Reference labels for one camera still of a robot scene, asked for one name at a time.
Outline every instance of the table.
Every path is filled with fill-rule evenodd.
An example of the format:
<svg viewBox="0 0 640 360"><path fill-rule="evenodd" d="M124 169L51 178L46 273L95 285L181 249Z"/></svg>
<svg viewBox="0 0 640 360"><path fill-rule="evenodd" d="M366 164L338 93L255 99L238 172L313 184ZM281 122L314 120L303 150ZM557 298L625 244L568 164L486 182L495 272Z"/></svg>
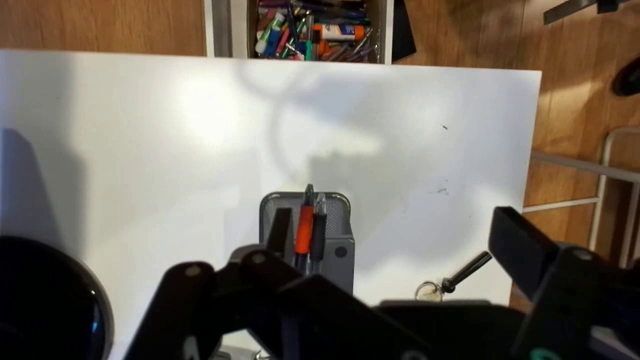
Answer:
<svg viewBox="0 0 640 360"><path fill-rule="evenodd" d="M0 52L2 231L82 260L121 349L162 272L224 265L272 189L345 192L356 295L411 298L522 208L540 72ZM453 298L508 301L490 264Z"/></svg>

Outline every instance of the storage box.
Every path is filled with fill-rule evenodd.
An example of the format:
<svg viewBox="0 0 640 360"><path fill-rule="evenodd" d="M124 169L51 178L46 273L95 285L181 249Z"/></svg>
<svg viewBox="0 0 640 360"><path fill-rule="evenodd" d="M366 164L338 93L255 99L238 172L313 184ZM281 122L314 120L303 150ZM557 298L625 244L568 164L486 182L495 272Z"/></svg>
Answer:
<svg viewBox="0 0 640 360"><path fill-rule="evenodd" d="M381 61L393 63L395 0L371 0ZM213 58L255 58L257 0L204 0L206 41Z"/></svg>

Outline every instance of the pen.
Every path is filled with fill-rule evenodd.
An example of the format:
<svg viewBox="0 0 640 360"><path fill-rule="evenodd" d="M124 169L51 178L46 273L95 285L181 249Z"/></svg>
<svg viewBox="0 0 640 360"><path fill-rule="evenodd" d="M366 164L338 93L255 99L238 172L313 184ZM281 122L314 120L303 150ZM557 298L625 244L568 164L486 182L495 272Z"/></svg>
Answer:
<svg viewBox="0 0 640 360"><path fill-rule="evenodd" d="M300 205L300 217L299 217L299 230L296 230L296 257L294 268L300 273L306 273L306 257L313 242L313 230L314 230L314 186L308 184L305 189L305 201Z"/></svg>
<svg viewBox="0 0 640 360"><path fill-rule="evenodd" d="M313 234L313 248L311 248L311 273L321 273L322 257L324 257L324 244L326 244L326 195L319 193L317 198L317 211L314 211L314 234Z"/></svg>

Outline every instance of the black object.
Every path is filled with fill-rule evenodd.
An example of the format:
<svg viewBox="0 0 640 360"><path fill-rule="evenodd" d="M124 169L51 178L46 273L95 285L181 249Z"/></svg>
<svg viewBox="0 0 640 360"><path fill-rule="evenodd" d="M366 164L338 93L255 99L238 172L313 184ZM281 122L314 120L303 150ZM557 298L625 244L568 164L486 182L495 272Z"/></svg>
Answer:
<svg viewBox="0 0 640 360"><path fill-rule="evenodd" d="M616 96L633 96L640 91L640 58L625 65L613 82Z"/></svg>
<svg viewBox="0 0 640 360"><path fill-rule="evenodd" d="M0 235L0 358L102 360L115 332L99 280L66 254Z"/></svg>
<svg viewBox="0 0 640 360"><path fill-rule="evenodd" d="M462 265L454 275L442 280L442 291L448 291L448 294L456 291L456 285L461 281L465 281L468 275L479 272L490 260L493 260L493 254L480 252L466 265Z"/></svg>
<svg viewBox="0 0 640 360"><path fill-rule="evenodd" d="M621 8L621 2L626 2L626 0L568 0L568 2L562 2L550 9L545 12L545 23L552 23L552 21L559 21L575 12L581 12L582 8L589 8L589 5L599 5L599 14L605 14L605 12L616 12Z"/></svg>
<svg viewBox="0 0 640 360"><path fill-rule="evenodd" d="M409 20L405 0L395 2L395 41L393 41L393 61L406 58L416 52L416 40L412 23Z"/></svg>
<svg viewBox="0 0 640 360"><path fill-rule="evenodd" d="M278 256L281 260L287 257L287 240L290 235L293 223L293 208L278 208L274 215L274 226L266 237L266 249Z"/></svg>
<svg viewBox="0 0 640 360"><path fill-rule="evenodd" d="M528 315L488 301L368 308L326 277L305 277L261 245L247 245L219 272L202 261L170 268L127 358L208 358L222 333L241 327L284 360L616 358L595 349L596 323L639 352L639 269L611 269L584 248L550 252L549 237L512 208L497 208L490 249L519 285L531 281ZM524 249L533 261L520 261Z"/></svg>
<svg viewBox="0 0 640 360"><path fill-rule="evenodd" d="M311 273L321 273L321 265L324 260L324 244L326 244L326 198L319 193L314 208L314 234L313 234L313 249L308 254Z"/></svg>

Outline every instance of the marker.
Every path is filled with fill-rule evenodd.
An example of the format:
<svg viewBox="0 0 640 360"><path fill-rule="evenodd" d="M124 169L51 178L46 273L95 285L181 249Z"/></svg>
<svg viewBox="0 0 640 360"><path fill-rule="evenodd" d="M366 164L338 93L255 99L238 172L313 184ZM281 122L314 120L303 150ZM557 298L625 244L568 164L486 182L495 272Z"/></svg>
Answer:
<svg viewBox="0 0 640 360"><path fill-rule="evenodd" d="M314 47L314 16L306 16L306 54L305 60L313 61L317 60L317 47Z"/></svg>
<svg viewBox="0 0 640 360"><path fill-rule="evenodd" d="M284 21L284 14L277 14L274 20L270 21L270 25L258 35L258 41L257 41L257 54L258 56L264 56L264 52L269 49L269 44L270 40L278 40L281 37L281 25Z"/></svg>
<svg viewBox="0 0 640 360"><path fill-rule="evenodd" d="M314 186L308 184L305 189L305 201L300 205L296 248L294 248L294 252L296 252L294 268L300 273L306 273L306 257L311 252L313 231L314 231Z"/></svg>
<svg viewBox="0 0 640 360"><path fill-rule="evenodd" d="M264 46L262 56L266 56L266 58L277 56L278 41L281 41L281 29L278 29L278 28L272 28L272 31L270 31L269 37L266 37L266 46Z"/></svg>

